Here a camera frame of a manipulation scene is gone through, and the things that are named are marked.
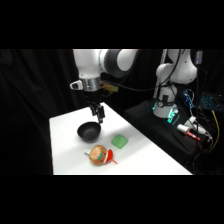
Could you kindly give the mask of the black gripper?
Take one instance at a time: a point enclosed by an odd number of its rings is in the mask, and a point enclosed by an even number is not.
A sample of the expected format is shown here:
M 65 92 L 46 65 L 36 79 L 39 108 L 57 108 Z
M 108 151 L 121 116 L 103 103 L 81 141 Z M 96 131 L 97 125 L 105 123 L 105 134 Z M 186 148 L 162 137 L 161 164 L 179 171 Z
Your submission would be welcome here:
M 99 124 L 103 123 L 103 119 L 105 118 L 104 107 L 100 105 L 101 103 L 101 92 L 99 90 L 93 92 L 84 92 L 85 99 L 87 105 L 90 107 L 92 111 L 92 115 L 98 117 Z

